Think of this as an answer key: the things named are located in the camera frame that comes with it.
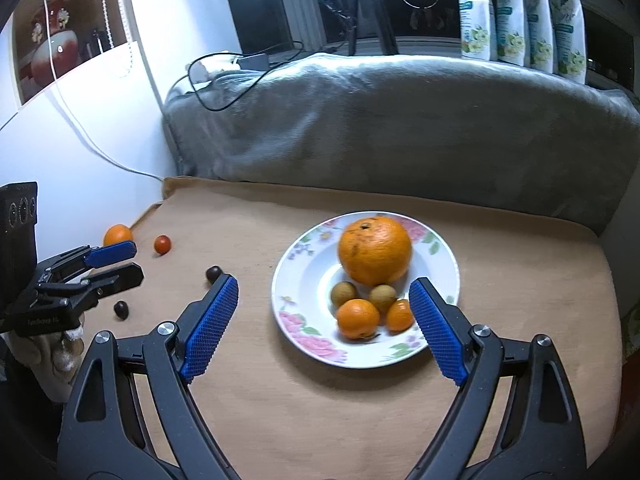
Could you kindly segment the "gloved left hand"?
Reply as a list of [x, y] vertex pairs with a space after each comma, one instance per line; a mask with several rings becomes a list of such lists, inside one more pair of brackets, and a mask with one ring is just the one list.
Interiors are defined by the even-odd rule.
[[66, 403], [84, 354], [84, 328], [47, 335], [2, 335], [17, 362], [34, 374], [44, 394], [53, 402]]

